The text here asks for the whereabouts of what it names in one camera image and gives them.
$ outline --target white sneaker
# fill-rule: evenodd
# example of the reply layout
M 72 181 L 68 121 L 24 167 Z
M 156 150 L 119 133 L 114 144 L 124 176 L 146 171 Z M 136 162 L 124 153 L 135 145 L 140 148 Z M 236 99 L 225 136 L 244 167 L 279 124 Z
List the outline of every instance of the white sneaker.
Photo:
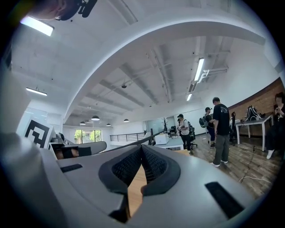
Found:
M 267 154 L 267 157 L 266 157 L 267 160 L 271 158 L 273 152 L 274 152 L 274 150 L 273 151 L 268 151 L 268 154 Z
M 213 165 L 214 167 L 219 167 L 220 165 L 215 165 L 213 162 L 210 163 L 211 165 Z

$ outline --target ceiling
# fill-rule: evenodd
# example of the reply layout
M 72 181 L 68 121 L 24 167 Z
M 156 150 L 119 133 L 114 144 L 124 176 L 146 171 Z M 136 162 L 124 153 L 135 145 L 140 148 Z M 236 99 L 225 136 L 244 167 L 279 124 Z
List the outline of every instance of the ceiling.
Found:
M 95 64 L 90 58 L 108 38 L 173 7 L 216 8 L 237 14 L 231 0 L 98 0 L 88 18 L 75 15 L 69 21 L 46 21 L 55 28 L 51 37 L 21 25 L 13 39 L 12 71 L 23 87 L 48 94 L 30 94 L 32 99 L 67 109 L 85 80 L 82 72 L 88 73 L 86 66 Z M 85 91 L 70 117 L 89 120 L 96 114 L 112 122 L 126 111 L 186 99 L 199 58 L 205 58 L 203 69 L 226 68 L 232 42 L 233 38 L 208 35 L 133 51 L 131 59 Z M 215 77 L 199 83 L 193 96 L 206 90 Z

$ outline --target wooden floor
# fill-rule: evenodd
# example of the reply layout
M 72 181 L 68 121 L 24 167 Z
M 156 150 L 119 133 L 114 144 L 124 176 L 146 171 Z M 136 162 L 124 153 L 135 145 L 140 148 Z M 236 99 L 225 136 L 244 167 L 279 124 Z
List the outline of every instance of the wooden floor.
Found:
M 194 146 L 194 156 L 212 162 L 216 150 L 210 149 L 207 136 L 205 134 L 197 136 L 195 143 L 198 144 L 198 147 Z M 228 163 L 221 163 L 218 169 L 237 182 L 239 182 L 246 173 L 246 176 L 273 182 L 281 166 L 281 156 L 273 155 L 270 160 L 267 160 L 266 155 L 267 153 L 262 151 L 261 139 L 241 137 L 240 145 L 233 146 L 230 144 Z M 146 183 L 144 170 L 143 167 L 141 167 L 128 188 L 131 215 L 133 215 L 142 203 L 140 188 L 146 185 Z M 251 178 L 243 179 L 241 184 L 247 188 L 254 198 L 258 198 L 271 188 L 270 183 Z

